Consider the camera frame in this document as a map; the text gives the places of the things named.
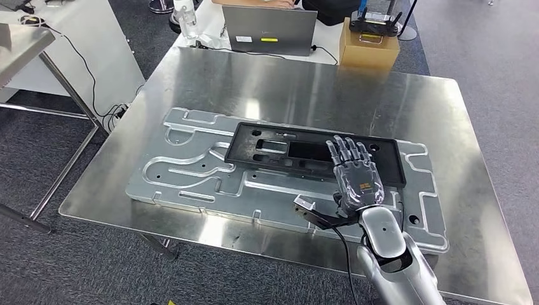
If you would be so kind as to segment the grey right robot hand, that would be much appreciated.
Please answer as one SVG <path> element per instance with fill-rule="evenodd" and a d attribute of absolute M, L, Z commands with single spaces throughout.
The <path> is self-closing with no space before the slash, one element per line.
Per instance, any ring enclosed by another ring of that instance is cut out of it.
<path fill-rule="evenodd" d="M 334 163 L 342 211 L 354 215 L 365 207 L 382 204 L 385 192 L 381 177 L 365 145 L 339 135 L 327 140 L 326 145 Z"/>

